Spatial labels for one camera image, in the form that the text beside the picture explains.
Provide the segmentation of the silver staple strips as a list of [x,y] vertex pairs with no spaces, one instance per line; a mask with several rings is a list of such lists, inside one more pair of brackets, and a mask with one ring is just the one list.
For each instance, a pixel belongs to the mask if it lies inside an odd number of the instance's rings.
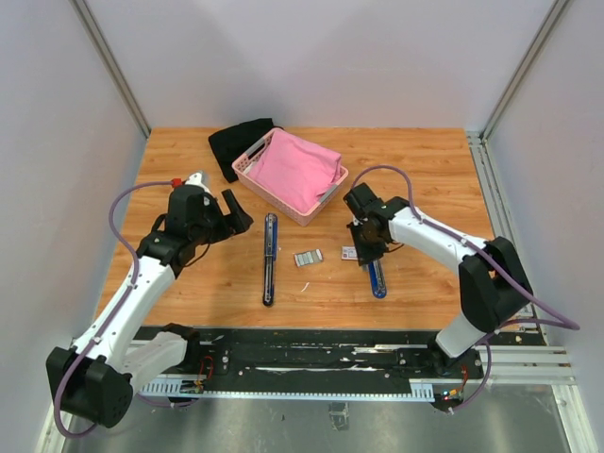
[[294,262],[297,267],[304,267],[312,264],[321,263],[323,261],[324,257],[320,249],[312,249],[294,254]]

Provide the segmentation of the red staple box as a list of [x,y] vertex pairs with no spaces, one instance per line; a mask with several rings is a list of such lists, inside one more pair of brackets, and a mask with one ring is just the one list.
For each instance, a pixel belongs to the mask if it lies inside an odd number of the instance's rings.
[[354,246],[343,246],[341,250],[342,260],[357,260],[358,253]]

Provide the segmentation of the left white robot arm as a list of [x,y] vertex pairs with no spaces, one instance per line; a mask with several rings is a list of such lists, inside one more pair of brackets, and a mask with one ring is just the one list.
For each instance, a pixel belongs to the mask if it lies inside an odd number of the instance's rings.
[[200,335],[192,327],[165,326],[146,345],[128,348],[148,312],[182,271],[210,247],[246,232],[253,219],[234,193],[222,193],[227,212],[201,182],[173,179],[167,211],[159,215],[139,246],[125,245],[132,257],[126,277],[92,325],[68,348],[55,347],[46,360],[57,429],[75,438],[61,421],[64,413],[93,427],[112,428],[126,415],[135,394],[170,368],[200,370]]

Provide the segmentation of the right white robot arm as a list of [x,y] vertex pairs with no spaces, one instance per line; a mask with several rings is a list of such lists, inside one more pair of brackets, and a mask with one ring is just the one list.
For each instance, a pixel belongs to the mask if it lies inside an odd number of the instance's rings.
[[388,201],[362,183],[344,203],[360,266],[382,259],[391,244],[407,245],[437,260],[459,279],[461,312],[428,343],[426,365],[440,378],[461,367],[461,357],[523,309],[533,295],[514,245],[451,229],[400,196]]

